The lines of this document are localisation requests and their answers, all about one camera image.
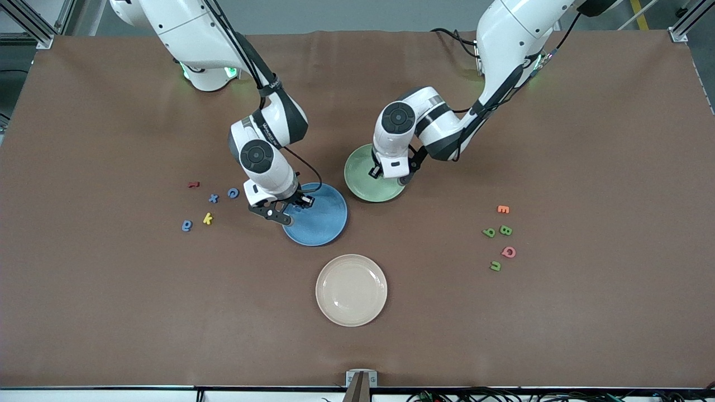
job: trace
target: yellow floor stripe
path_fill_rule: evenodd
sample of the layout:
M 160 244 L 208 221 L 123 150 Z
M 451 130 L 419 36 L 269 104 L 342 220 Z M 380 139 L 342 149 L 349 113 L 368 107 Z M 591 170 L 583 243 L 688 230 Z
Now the yellow floor stripe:
M 633 7 L 633 13 L 637 14 L 643 7 L 641 7 L 641 2 L 638 0 L 631 0 L 631 7 Z M 646 22 L 646 16 L 641 15 L 636 19 L 638 22 L 638 29 L 641 31 L 648 31 L 648 22 Z

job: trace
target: metal frame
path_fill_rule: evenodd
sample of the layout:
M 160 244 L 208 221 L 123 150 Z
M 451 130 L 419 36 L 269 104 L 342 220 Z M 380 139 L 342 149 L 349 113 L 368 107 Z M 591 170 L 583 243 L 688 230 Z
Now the metal frame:
M 7 131 L 8 124 L 10 124 L 10 120 L 0 116 L 0 144 L 2 144 L 2 136 L 5 135 L 5 131 Z
M 348 373 L 350 372 L 352 372 L 350 386 L 347 387 L 345 396 L 342 397 L 342 402 L 370 402 L 370 373 L 367 371 L 348 371 Z M 377 375 L 375 373 L 375 385 L 377 385 Z
M 366 373 L 368 375 L 368 380 L 370 382 L 370 388 L 375 388 L 378 386 L 378 372 L 375 370 L 370 370 L 368 368 L 354 368 L 352 370 L 345 372 L 345 386 L 349 387 L 352 384 L 352 378 L 355 374 Z
M 0 12 L 5 11 L 25 32 L 22 33 L 1 33 L 0 44 L 28 44 L 38 40 L 38 35 L 42 38 L 47 34 L 47 27 L 53 31 L 51 35 L 67 33 L 77 21 L 79 10 L 84 0 L 64 0 L 62 8 L 59 10 L 57 20 L 53 24 L 42 18 L 25 0 L 0 0 Z M 34 23 L 41 24 L 39 32 Z M 48 49 L 47 45 L 39 46 L 40 49 Z
M 688 12 L 675 25 L 668 28 L 673 42 L 687 42 L 688 31 L 713 6 L 715 6 L 715 0 L 698 0 L 695 5 L 689 7 Z
M 49 49 L 53 36 L 59 34 L 25 0 L 0 0 L 0 9 L 37 41 L 38 49 Z

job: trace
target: green plate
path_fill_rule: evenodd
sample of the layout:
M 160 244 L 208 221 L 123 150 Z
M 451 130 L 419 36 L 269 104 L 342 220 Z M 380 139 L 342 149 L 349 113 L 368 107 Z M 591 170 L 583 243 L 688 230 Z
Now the green plate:
M 370 202 L 384 202 L 397 197 L 405 188 L 398 179 L 373 179 L 368 174 L 375 166 L 373 145 L 357 148 L 345 162 L 345 183 L 353 194 Z

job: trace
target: blue plate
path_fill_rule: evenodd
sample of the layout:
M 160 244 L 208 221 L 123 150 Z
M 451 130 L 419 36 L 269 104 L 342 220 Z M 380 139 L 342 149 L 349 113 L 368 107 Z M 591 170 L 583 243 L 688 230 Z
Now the blue plate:
M 304 190 L 312 190 L 318 183 L 303 185 Z M 345 198 L 335 188 L 322 184 L 320 190 L 311 192 L 315 198 L 310 208 L 288 205 L 285 214 L 293 218 L 292 226 L 284 226 L 285 234 L 300 245 L 318 246 L 332 242 L 347 224 L 347 204 Z

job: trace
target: wires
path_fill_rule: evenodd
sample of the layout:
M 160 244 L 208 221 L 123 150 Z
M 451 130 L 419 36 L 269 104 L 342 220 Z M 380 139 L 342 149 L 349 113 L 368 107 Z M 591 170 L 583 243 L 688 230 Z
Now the wires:
M 474 388 L 457 388 L 453 390 L 434 389 L 424 390 L 411 395 L 407 402 L 626 402 L 626 398 L 635 394 L 636 396 L 654 396 L 659 402 L 689 402 L 700 401 L 711 398 L 715 395 L 712 387 L 715 384 L 710 384 L 708 388 L 702 389 L 678 389 L 678 390 L 652 390 L 632 388 L 628 390 L 581 390 L 563 392 L 544 392 L 535 389 L 522 388 L 489 388 L 489 387 L 474 387 Z M 445 395 L 456 395 L 457 400 L 452 401 Z
M 301 158 L 298 154 L 296 154 L 295 152 L 293 152 L 289 147 L 283 147 L 283 149 L 285 149 L 286 151 L 290 152 L 290 154 L 293 155 L 294 157 L 296 157 L 299 161 L 303 162 L 303 164 L 304 164 L 305 166 L 308 166 L 308 168 L 309 168 L 310 170 L 312 170 L 313 173 L 315 173 L 315 175 L 317 176 L 318 184 L 317 184 L 317 187 L 316 187 L 316 188 L 314 188 L 314 189 L 312 189 L 312 190 L 301 190 L 300 192 L 302 192 L 303 194 L 307 194 L 307 193 L 309 193 L 309 192 L 316 192 L 316 191 L 320 190 L 320 188 L 322 187 L 322 177 L 320 176 L 320 173 L 318 173 L 317 170 L 316 170 L 310 163 L 306 162 L 306 161 L 305 161 L 303 158 Z
M 449 35 L 452 37 L 452 39 L 461 41 L 464 44 L 474 44 L 474 42 L 468 41 L 466 39 L 462 39 L 461 36 L 459 36 L 459 32 L 455 29 L 454 32 L 449 32 L 447 29 L 444 28 L 434 28 L 430 32 L 444 32 L 445 34 Z
M 214 7 L 211 5 L 212 2 L 216 4 L 216 8 L 218 9 L 218 11 L 216 11 L 216 9 L 214 9 Z M 255 64 L 253 63 L 252 60 L 250 60 L 248 58 L 248 56 L 244 53 L 241 46 L 239 46 L 238 43 L 236 42 L 236 38 L 234 37 L 235 31 L 233 29 L 233 26 L 231 26 L 231 22 L 226 17 L 226 14 L 224 14 L 223 9 L 221 8 L 221 5 L 218 4 L 218 2 L 216 2 L 216 1 L 206 1 L 206 6 L 211 11 L 211 14 L 213 14 L 214 17 L 216 17 L 216 20 L 219 22 L 219 25 L 223 28 L 224 32 L 226 33 L 226 36 L 228 36 L 228 39 L 231 41 L 231 44 L 233 45 L 233 47 L 236 49 L 236 52 L 238 52 L 238 55 L 241 57 L 241 60 L 243 61 L 244 64 L 246 64 L 246 67 L 248 68 L 248 72 L 251 74 L 251 76 L 253 77 L 253 80 L 256 83 L 256 87 L 258 89 L 263 88 L 263 84 L 262 84 L 260 78 L 258 78 L 258 73 L 256 71 Z M 260 105 L 259 105 L 258 109 L 263 109 L 264 106 L 265 106 L 265 98 L 261 97 L 261 101 L 260 101 Z
M 561 48 L 561 45 L 566 41 L 566 38 L 568 38 L 568 35 L 571 33 L 571 30 L 572 30 L 572 29 L 574 28 L 574 26 L 576 25 L 576 22 L 578 21 L 578 18 L 579 18 L 580 16 L 581 16 L 581 13 L 578 13 L 578 14 L 576 15 L 576 18 L 573 19 L 573 22 L 571 23 L 571 26 L 570 26 L 570 27 L 568 28 L 568 30 L 566 31 L 566 35 L 563 35 L 563 38 L 561 38 L 561 41 L 558 43 L 558 45 L 556 45 L 556 51 L 558 51 L 558 50 Z
M 454 32 L 449 32 L 447 29 L 444 29 L 444 28 L 434 28 L 430 32 L 444 32 L 445 34 L 451 36 L 452 39 L 459 41 L 459 44 L 462 45 L 462 49 L 464 49 L 464 51 L 467 52 L 467 54 L 474 57 L 475 59 L 479 58 L 479 56 L 477 54 L 472 53 L 469 49 L 467 49 L 467 46 L 466 46 L 467 44 L 474 46 L 474 42 L 468 41 L 466 39 L 462 39 L 462 37 L 459 35 L 459 31 L 457 31 L 456 29 L 454 30 Z
M 514 97 L 514 94 L 515 94 L 516 92 L 517 92 L 517 91 L 512 92 L 512 94 L 511 94 L 511 96 L 509 96 L 509 98 L 502 100 L 501 102 L 499 102 L 499 103 L 493 105 L 492 107 L 489 107 L 488 109 L 485 109 L 485 111 L 486 111 L 486 112 L 493 112 L 493 111 L 495 111 L 496 108 L 498 108 L 499 106 L 505 104 L 506 102 L 511 101 L 511 98 Z M 468 110 L 469 110 L 469 109 L 453 110 L 452 112 L 455 112 L 455 113 L 464 113 L 464 112 L 467 112 Z M 462 134 L 464 134 L 464 132 L 460 132 L 460 138 L 457 140 L 457 155 L 454 156 L 454 159 L 452 159 L 452 162 L 459 162 L 459 156 L 461 156 L 461 154 L 462 154 L 462 144 L 464 143 L 464 140 L 462 140 Z

